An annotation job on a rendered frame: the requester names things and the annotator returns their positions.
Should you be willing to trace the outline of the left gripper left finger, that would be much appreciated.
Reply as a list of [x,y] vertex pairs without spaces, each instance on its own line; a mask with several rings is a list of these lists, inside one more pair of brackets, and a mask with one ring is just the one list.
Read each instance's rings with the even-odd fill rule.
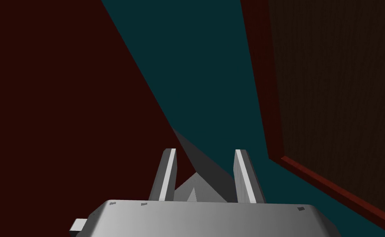
[[177,174],[176,149],[165,149],[150,192],[151,201],[173,201]]

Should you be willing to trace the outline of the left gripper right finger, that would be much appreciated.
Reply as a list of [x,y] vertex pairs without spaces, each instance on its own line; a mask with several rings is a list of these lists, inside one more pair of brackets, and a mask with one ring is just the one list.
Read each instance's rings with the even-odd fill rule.
[[235,150],[233,171],[236,196],[239,203],[266,202],[250,156],[246,150]]

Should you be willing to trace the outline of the dark brown wooden door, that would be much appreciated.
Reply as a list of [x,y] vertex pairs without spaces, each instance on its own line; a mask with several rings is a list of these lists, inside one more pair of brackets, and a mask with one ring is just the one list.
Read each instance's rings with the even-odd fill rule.
[[385,212],[385,0],[269,0],[285,155]]

